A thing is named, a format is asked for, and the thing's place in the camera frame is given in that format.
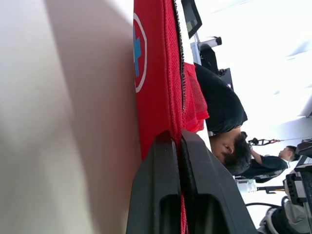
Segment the black machine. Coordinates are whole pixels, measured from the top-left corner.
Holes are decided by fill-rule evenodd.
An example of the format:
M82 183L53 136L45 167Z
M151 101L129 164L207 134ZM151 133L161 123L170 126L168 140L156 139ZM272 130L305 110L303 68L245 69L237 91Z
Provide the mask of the black machine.
M190 234L258 233L232 175L187 131L178 150L169 132L155 139L133 181L126 233L179 234L181 191Z

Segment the person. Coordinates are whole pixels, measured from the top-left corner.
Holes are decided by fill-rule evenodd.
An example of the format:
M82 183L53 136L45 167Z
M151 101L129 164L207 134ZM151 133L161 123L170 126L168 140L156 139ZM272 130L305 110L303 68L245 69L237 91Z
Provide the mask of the person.
M249 169L241 173L240 176L246 179L255 179L256 183L268 182L288 168L287 162L299 160L300 156L295 152L296 147L291 145L279 152L278 157L262 156L251 150L254 159L251 160Z
M208 106L207 129L212 153L233 175L247 170L251 151L246 133L240 127L247 120L245 110L234 91L213 72L195 63L197 81Z

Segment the red first aid bag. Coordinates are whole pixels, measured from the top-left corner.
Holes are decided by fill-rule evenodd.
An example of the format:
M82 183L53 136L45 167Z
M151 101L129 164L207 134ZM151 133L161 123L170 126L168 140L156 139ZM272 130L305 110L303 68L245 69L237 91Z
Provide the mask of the red first aid bag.
M183 63L173 1L135 0L133 42L144 159L158 134L169 129L178 143L183 129L201 130L203 122L198 124L198 121L207 118L208 113L195 66Z

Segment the cable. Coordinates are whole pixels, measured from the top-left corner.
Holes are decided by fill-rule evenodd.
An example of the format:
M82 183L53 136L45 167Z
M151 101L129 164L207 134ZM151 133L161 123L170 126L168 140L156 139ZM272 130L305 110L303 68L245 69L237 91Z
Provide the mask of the cable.
M261 202L254 202L254 203L248 203L246 206L270 206L272 208L280 208L278 205L273 205L269 203L261 203Z

